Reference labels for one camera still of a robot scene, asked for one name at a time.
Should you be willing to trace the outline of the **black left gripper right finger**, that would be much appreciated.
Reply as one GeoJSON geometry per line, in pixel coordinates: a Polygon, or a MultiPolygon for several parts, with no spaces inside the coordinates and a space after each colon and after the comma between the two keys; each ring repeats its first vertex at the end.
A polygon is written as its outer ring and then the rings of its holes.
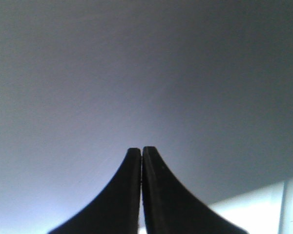
{"type": "Polygon", "coordinates": [[[149,234],[245,234],[198,200],[154,146],[143,148],[142,193],[149,234]]]}

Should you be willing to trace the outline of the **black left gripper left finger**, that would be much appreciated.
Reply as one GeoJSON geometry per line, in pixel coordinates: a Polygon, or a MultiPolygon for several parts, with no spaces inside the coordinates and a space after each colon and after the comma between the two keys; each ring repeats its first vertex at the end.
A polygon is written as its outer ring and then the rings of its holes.
{"type": "Polygon", "coordinates": [[[51,234],[136,234],[141,188],[141,151],[129,148],[105,188],[51,234]]]}

